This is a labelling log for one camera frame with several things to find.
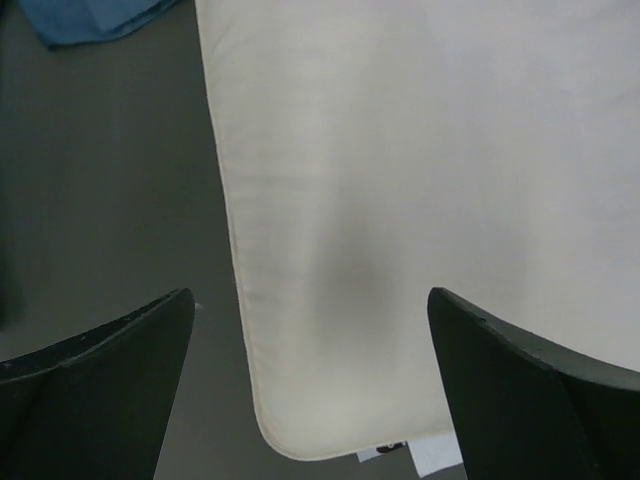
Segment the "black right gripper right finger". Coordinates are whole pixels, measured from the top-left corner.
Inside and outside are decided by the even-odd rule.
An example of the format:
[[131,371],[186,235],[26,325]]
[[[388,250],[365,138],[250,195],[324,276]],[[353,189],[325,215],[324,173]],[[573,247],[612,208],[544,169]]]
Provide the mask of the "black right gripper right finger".
[[636,479],[639,374],[436,287],[427,315],[470,479]]

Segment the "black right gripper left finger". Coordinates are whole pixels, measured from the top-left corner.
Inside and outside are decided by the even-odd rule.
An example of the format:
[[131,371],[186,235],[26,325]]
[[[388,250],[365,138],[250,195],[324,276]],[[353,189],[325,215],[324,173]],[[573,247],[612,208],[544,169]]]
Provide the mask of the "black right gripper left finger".
[[195,318],[188,288],[1,363],[4,479],[151,479]]

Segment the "cream white pillow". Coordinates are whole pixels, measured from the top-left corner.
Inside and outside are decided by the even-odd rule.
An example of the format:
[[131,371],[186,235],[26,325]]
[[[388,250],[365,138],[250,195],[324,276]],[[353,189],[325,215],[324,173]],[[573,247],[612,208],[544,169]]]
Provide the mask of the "cream white pillow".
[[434,287],[639,366],[635,1],[200,1],[259,430],[315,461],[452,424]]

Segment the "blue cartoon print pillowcase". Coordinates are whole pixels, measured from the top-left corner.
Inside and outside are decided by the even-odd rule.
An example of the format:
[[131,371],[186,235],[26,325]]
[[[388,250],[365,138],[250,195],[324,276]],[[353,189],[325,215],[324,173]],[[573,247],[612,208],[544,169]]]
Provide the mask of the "blue cartoon print pillowcase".
[[175,0],[18,1],[36,35],[49,50],[118,40],[154,21],[176,4]]

